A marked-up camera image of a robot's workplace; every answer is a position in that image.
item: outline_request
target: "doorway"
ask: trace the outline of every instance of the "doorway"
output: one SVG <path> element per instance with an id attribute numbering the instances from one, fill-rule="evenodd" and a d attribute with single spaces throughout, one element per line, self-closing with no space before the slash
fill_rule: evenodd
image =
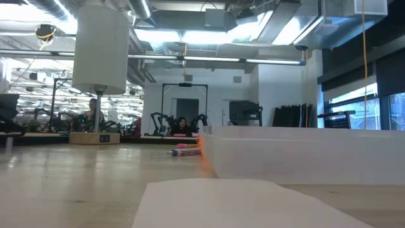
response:
<path id="1" fill-rule="evenodd" d="M 198 116 L 198 108 L 198 99 L 177 99 L 176 118 L 184 117 L 187 125 L 190 125 L 191 120 Z"/>

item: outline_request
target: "sheet of paper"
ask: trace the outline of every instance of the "sheet of paper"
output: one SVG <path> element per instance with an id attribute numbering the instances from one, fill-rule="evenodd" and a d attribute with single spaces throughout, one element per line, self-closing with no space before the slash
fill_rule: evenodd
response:
<path id="1" fill-rule="evenodd" d="M 252 179 L 147 185 L 132 228 L 371 228 L 320 200 Z"/>

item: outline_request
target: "ceiling light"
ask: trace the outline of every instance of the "ceiling light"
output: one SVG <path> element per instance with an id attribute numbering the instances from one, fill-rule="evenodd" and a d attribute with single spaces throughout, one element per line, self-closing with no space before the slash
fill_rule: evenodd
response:
<path id="1" fill-rule="evenodd" d="M 294 42 L 293 44 L 298 44 L 303 38 L 305 38 L 312 30 L 315 29 L 316 26 L 319 25 L 323 21 L 323 16 L 319 17 L 305 32 L 303 32 Z"/>
<path id="2" fill-rule="evenodd" d="M 197 60 L 197 61 L 227 61 L 238 62 L 238 58 L 216 58 L 216 57 L 197 57 L 197 56 L 184 56 L 184 60 Z"/>
<path id="3" fill-rule="evenodd" d="M 182 39 L 189 44 L 223 44 L 227 42 L 226 32 L 187 31 Z"/>
<path id="4" fill-rule="evenodd" d="M 135 29 L 135 33 L 142 41 L 147 42 L 179 42 L 180 36 L 176 31 Z"/>
<path id="5" fill-rule="evenodd" d="M 227 33 L 227 42 L 249 41 L 258 27 L 258 22 L 245 23 L 238 25 Z"/>
<path id="6" fill-rule="evenodd" d="M 40 55 L 40 56 L 51 56 L 50 51 L 21 51 L 21 50 L 0 50 L 0 54 L 25 54 L 25 55 Z"/>
<path id="7" fill-rule="evenodd" d="M 82 91 L 75 89 L 75 88 L 69 88 L 68 90 L 71 92 L 75 92 L 75 93 L 82 93 Z"/>
<path id="8" fill-rule="evenodd" d="M 258 15 L 259 24 L 256 27 L 256 31 L 251 35 L 251 41 L 258 39 L 259 35 L 265 29 L 268 21 L 270 20 L 271 16 L 273 15 L 273 10 L 267 11 L 266 13 L 262 13 Z"/>
<path id="9" fill-rule="evenodd" d="M 75 53 L 66 53 L 66 52 L 60 52 L 60 53 L 58 53 L 59 55 L 62 55 L 62 56 L 75 56 Z"/>
<path id="10" fill-rule="evenodd" d="M 289 60 L 255 60 L 255 59 L 247 59 L 246 63 L 277 64 L 277 65 L 304 65 L 304 62 L 302 62 L 302 61 L 289 61 Z"/>
<path id="11" fill-rule="evenodd" d="M 177 60 L 177 56 L 164 56 L 156 54 L 129 54 L 128 58 L 143 60 Z"/>
<path id="12" fill-rule="evenodd" d="M 301 25 L 299 24 L 299 20 L 293 17 L 281 30 L 272 44 L 289 45 L 297 38 L 300 30 Z"/>

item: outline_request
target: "white wall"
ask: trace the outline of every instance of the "white wall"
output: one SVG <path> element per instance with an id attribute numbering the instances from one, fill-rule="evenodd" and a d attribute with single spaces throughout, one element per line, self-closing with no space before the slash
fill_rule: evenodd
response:
<path id="1" fill-rule="evenodd" d="M 302 97 L 302 67 L 259 65 L 259 103 L 263 126 L 271 126 L 274 110 L 282 105 L 299 105 Z"/>
<path id="2" fill-rule="evenodd" d="M 323 114 L 323 92 L 321 85 L 318 85 L 318 77 L 323 74 L 322 50 L 314 50 L 312 57 L 307 62 L 308 68 L 308 86 L 305 78 L 305 72 L 302 74 L 302 91 L 304 94 L 304 103 L 314 105 L 313 118 L 317 120 L 317 115 Z M 315 121 L 318 128 L 323 128 L 323 119 Z"/>
<path id="3" fill-rule="evenodd" d="M 250 74 L 249 99 L 259 102 L 259 66 L 256 66 Z"/>
<path id="4" fill-rule="evenodd" d="M 145 83 L 144 111 L 142 116 L 142 135 L 153 133 L 154 126 L 150 114 L 161 111 L 162 83 L 184 82 L 183 69 L 164 70 L 162 68 L 150 69 L 150 73 L 158 83 Z M 211 125 L 222 126 L 222 109 L 224 100 L 249 100 L 249 75 L 243 70 L 215 70 L 187 69 L 187 74 L 193 75 L 193 84 L 208 85 L 208 118 Z M 242 76 L 241 84 L 233 83 L 233 76 Z M 205 112 L 205 88 L 200 87 L 165 87 L 163 113 L 169 115 L 173 98 L 188 98 L 199 100 L 199 112 Z"/>
<path id="5" fill-rule="evenodd" d="M 313 51 L 306 67 L 258 65 L 252 71 L 249 98 L 251 101 L 258 101 L 263 107 L 263 126 L 272 125 L 274 110 L 282 105 L 313 104 L 314 120 L 317 114 L 323 113 L 323 93 L 317 84 L 317 78 L 322 75 L 321 50 Z"/>

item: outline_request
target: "woman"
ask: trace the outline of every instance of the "woman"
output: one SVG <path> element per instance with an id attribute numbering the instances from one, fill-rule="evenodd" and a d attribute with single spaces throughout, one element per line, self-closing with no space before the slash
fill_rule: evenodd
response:
<path id="1" fill-rule="evenodd" d="M 174 136 L 175 134 L 185 134 L 186 137 L 192 137 L 191 128 L 187 126 L 187 121 L 184 117 L 178 119 L 178 125 L 172 128 L 170 135 Z"/>

